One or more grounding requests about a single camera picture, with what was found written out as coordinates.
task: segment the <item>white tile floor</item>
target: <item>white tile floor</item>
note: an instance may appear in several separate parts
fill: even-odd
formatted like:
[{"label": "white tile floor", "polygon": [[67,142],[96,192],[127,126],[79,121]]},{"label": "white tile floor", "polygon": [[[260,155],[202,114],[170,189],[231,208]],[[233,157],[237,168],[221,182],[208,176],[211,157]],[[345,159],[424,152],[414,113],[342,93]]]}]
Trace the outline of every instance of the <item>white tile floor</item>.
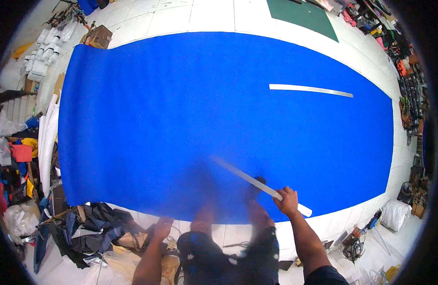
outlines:
[{"label": "white tile floor", "polygon": [[[86,20],[90,24],[95,20],[97,26],[103,24],[113,32],[109,48],[116,48],[148,37],[188,31],[227,31],[272,37],[313,49],[338,60],[380,87],[392,99],[394,121],[393,158],[386,192],[351,208],[307,219],[308,224],[321,239],[331,239],[337,237],[344,230],[350,231],[355,224],[361,226],[366,224],[375,211],[388,199],[397,197],[401,184],[409,178],[416,142],[407,145],[407,137],[401,126],[399,115],[400,94],[397,75],[385,52],[372,36],[365,36],[357,28],[348,25],[342,16],[328,15],[328,18],[339,42],[304,27],[272,19],[266,0],[118,0],[108,4],[102,10],[96,9],[86,17]],[[58,74],[67,70],[73,48],[86,32],[85,27],[77,26],[72,38],[62,47],[59,60],[50,67],[47,76],[40,84],[37,111],[46,108]],[[13,112],[21,111],[18,109],[19,107],[19,102],[18,104],[13,102],[12,105],[9,102],[7,108],[11,113],[11,108],[13,108]],[[135,211],[130,212],[144,228],[158,219],[155,216]],[[174,225],[184,233],[189,231],[190,222],[175,221]],[[410,241],[413,240],[420,226],[420,221],[411,218],[411,222],[405,225],[405,231],[398,234],[385,232],[384,238],[387,238],[395,250],[400,253],[400,259],[407,254]],[[278,223],[276,227],[281,248],[280,258],[293,258],[296,256],[296,249],[291,235],[290,223]],[[213,239],[221,247],[249,241],[250,234],[249,225],[214,225],[213,227]],[[170,235],[177,238],[179,232],[172,229]],[[369,255],[374,256],[380,252],[379,245],[371,242],[372,238],[369,239],[370,242],[367,243],[368,251],[371,252]],[[224,252],[228,254],[239,254],[240,250],[239,247],[224,248]],[[50,284],[52,280],[56,279],[53,276],[54,272],[58,272],[60,276],[65,275],[66,273],[62,272],[61,269],[64,266],[69,268],[67,272],[72,277],[57,278],[59,284],[63,284],[63,282],[72,284],[72,278],[75,280],[74,283],[78,281],[79,284],[83,284],[86,280],[92,280],[91,275],[96,274],[95,276],[97,276],[96,269],[77,270],[72,267],[69,260],[57,256],[59,254],[57,249],[53,249],[53,251],[55,253],[51,253],[48,258],[52,261],[51,265],[42,266],[41,273],[34,277],[38,283]],[[377,270],[380,268],[378,266],[382,265],[379,259],[375,264],[366,260],[367,257],[363,256],[358,265],[367,271],[369,269]],[[356,275],[355,271],[352,272],[353,266],[349,261],[337,258],[333,263],[341,269],[340,272],[344,273],[346,278],[352,278],[353,275]],[[31,261],[28,261],[27,266],[29,272],[32,272]],[[122,281],[110,269],[102,270],[100,279],[103,281],[101,284],[114,284]],[[294,284],[297,281],[303,282],[302,271],[299,268],[291,268],[288,272],[280,273],[281,284]]]}]

